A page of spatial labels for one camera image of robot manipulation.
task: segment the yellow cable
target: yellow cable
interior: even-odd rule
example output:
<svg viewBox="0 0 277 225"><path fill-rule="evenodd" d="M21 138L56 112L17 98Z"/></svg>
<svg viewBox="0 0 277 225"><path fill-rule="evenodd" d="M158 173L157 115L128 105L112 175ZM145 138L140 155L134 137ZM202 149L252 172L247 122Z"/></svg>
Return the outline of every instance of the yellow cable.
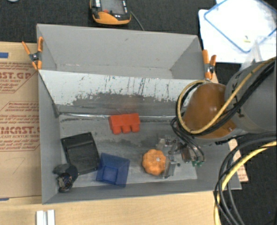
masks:
<svg viewBox="0 0 277 225"><path fill-rule="evenodd" d="M249 159L251 159L252 157L254 157L255 155L257 155L258 153L260 152L263 152L265 151L266 149L270 148L270 147L273 147L273 146L276 146L277 145L277 142L276 141L273 141L273 142L270 142L266 145L263 145L261 146L260 148L250 152L247 156L245 156L244 158L242 158L241 161L239 161L230 171L229 173L227 174L227 176L225 177L225 180L223 181L222 183L222 190L224 190L224 188L226 187L227 183L230 181L231 177L237 172L237 170L242 166L244 165ZM219 203L219 200L220 200L220 196L219 194L217 195L217 202ZM218 207L217 205L215 204L214 205L214 223L215 225L219 225L220 224L220 221L219 221L219 215L218 215Z"/></svg>
<svg viewBox="0 0 277 225"><path fill-rule="evenodd" d="M205 131L206 129L208 129L210 126L212 126L213 123L216 122L216 120L220 117L220 115L222 115L222 113L224 112L224 110L226 110L227 106L231 103L231 101L235 98L235 96L237 95L237 93L239 92L239 90L243 87L243 85L245 85L245 83L247 82L248 79L251 78L251 76L257 72L260 68L262 68L264 65L270 63L271 61L275 60L276 58L271 58L267 61L264 61L263 63L261 63L260 65L258 65L256 68L254 68L242 81L241 83L238 85L238 87L235 89L235 91L231 94L231 96L228 98L228 100L225 102L225 104L223 105L223 107L219 110L219 112L215 115L215 117L207 124L205 125L204 127L202 127L201 129L199 130L191 130L189 129L182 117L181 117L181 101L183 99L183 96L184 94L186 93L187 89L189 87L191 87L192 85L196 84L197 82L207 82L206 80L198 80L198 81L195 81L195 82L192 82L191 84L189 84L188 86L186 86L184 88L184 90L181 92L180 96L179 96L179 101L178 101L178 106L177 106L177 117L179 118L179 122L181 124L181 126L189 133L191 134L197 134L197 133L201 133L203 131Z"/></svg>

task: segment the gray bin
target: gray bin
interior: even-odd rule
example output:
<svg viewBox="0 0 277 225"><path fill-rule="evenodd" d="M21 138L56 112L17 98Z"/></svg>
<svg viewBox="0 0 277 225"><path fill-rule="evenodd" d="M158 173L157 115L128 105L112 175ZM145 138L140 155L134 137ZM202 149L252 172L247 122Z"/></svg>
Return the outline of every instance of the gray bin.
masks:
<svg viewBox="0 0 277 225"><path fill-rule="evenodd" d="M170 120L183 88L204 78L195 35L37 25L44 38L39 70L42 202L64 203L212 191L229 146L203 146L200 168L179 159L167 179L147 174L142 155L159 139L175 137ZM139 113L140 132L112 134L108 116ZM96 172L78 177L67 193L58 192L53 169L67 162L61 138L91 132L98 152L130 160L126 187L96 181ZM240 188L237 176L232 187Z"/></svg>

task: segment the handheld device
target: handheld device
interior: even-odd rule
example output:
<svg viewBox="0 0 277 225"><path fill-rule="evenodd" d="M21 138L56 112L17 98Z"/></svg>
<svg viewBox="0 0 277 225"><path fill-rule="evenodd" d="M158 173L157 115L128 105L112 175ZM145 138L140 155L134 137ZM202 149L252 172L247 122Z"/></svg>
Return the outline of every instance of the handheld device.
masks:
<svg viewBox="0 0 277 225"><path fill-rule="evenodd" d="M101 25L125 25L131 20L125 0L90 0L92 18Z"/></svg>

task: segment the orange toy brick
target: orange toy brick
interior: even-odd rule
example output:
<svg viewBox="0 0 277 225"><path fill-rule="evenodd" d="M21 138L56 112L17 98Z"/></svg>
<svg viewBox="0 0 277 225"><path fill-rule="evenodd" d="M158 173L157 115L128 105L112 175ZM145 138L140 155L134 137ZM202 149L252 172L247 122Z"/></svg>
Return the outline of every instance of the orange toy brick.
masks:
<svg viewBox="0 0 277 225"><path fill-rule="evenodd" d="M140 119L138 113L112 115L109 117L109 125L113 134L139 132Z"/></svg>

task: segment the black floor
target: black floor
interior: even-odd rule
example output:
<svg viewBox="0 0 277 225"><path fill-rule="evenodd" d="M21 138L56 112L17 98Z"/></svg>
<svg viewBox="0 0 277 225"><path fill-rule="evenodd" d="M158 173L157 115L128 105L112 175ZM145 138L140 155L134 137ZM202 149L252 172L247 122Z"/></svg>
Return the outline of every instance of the black floor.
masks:
<svg viewBox="0 0 277 225"><path fill-rule="evenodd" d="M277 0L264 1L277 9ZM127 2L146 31L199 37L198 11L215 5L215 0ZM0 0L0 41L36 42L37 23L96 26L89 15L89 0L20 0L17 3ZM123 29L141 30L141 27L136 20L132 20ZM239 67L238 64L217 64L220 83L226 84ZM233 192L240 214L246 225L272 225L277 209L276 149L251 159L247 163L247 173L250 181L243 185L241 191Z"/></svg>

